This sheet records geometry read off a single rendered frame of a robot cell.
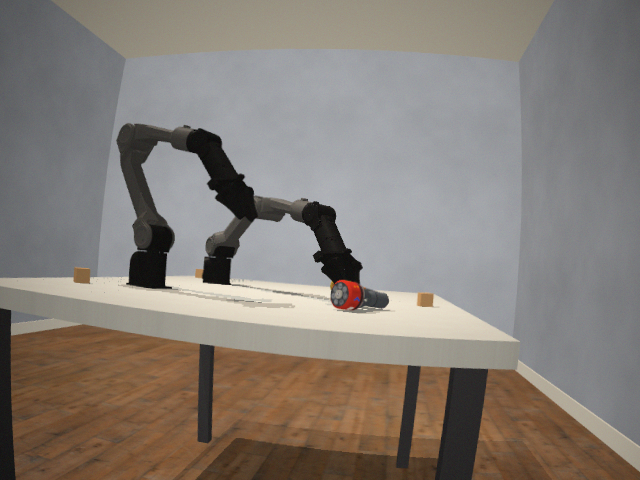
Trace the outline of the grey hose nozzle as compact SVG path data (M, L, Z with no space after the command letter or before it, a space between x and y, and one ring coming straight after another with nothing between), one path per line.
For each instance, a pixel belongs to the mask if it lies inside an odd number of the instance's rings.
M337 309L356 310L364 306L385 308L389 303L386 293L362 287L357 282L339 280L331 282L331 302ZM370 292L369 292L370 291Z

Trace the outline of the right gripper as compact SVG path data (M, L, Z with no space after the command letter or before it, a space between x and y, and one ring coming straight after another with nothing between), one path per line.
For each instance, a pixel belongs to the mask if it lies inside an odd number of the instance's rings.
M254 204L254 190L245 184L244 174L237 174L231 163L222 163L215 167L210 173L210 178L207 185L210 190L218 193L215 199L225 205L239 220L245 216L252 222L258 217Z

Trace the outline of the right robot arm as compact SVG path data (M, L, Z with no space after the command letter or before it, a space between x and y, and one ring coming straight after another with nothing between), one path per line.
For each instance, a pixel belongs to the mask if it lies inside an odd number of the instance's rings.
M165 279L167 253L174 245L175 234L156 210L141 164L145 163L158 141L171 142L174 149L196 153L209 176L218 165L231 162L220 149L221 138L202 128L198 131L184 125L169 130L152 125L134 125L125 124L116 140L121 169L137 216L132 225L134 242L137 250L143 250L131 256L129 283L126 285L172 289L165 286Z

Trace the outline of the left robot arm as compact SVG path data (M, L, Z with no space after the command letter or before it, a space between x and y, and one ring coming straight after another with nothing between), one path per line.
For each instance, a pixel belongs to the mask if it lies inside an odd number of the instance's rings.
M279 222L286 213L290 214L293 220L310 226L319 246L330 237L341 237L335 224L336 212L331 206L321 205L316 201L309 202L306 198L290 202L255 195L254 202L258 213L256 219ZM237 253L239 238L252 222L245 216L241 220L235 216L224 231L214 233L207 239L205 249L208 256L212 257L204 257L203 283L231 285L229 258Z

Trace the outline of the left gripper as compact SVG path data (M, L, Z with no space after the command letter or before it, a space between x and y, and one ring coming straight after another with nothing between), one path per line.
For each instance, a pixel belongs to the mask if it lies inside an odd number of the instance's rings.
M352 250L345 247L341 237L330 237L326 239L320 245L320 249L321 251L318 250L313 255L314 260L317 263L321 262L324 264L321 271L328 276L334 284L339 280L347 280L360 284L359 274L360 270L363 269L362 264L351 255Z

